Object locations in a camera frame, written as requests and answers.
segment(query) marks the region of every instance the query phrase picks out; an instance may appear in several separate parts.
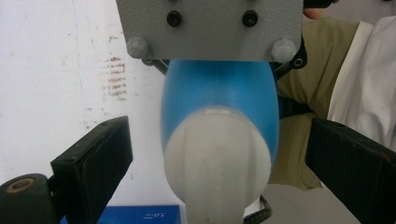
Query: person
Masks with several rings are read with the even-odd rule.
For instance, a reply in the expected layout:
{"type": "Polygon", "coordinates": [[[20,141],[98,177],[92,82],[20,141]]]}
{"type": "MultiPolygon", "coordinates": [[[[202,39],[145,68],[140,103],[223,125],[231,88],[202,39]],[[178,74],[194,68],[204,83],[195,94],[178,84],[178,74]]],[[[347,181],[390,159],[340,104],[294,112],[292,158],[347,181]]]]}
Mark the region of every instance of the person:
{"type": "Polygon", "coordinates": [[[314,189],[322,185],[304,163],[312,118],[343,123],[396,150],[396,17],[376,25],[323,18],[305,24],[303,36],[308,64],[277,88],[312,112],[280,121],[269,183],[314,189]]]}

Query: white cap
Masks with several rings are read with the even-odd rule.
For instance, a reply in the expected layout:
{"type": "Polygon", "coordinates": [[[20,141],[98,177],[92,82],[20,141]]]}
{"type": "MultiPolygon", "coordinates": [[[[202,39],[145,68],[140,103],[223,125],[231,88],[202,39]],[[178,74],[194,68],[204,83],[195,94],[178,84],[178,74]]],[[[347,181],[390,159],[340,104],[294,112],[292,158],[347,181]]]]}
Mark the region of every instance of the white cap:
{"type": "Polygon", "coordinates": [[[164,152],[169,186],[186,204],[189,224],[242,223],[271,173],[268,146],[243,114],[207,107],[191,114],[164,152]]]}

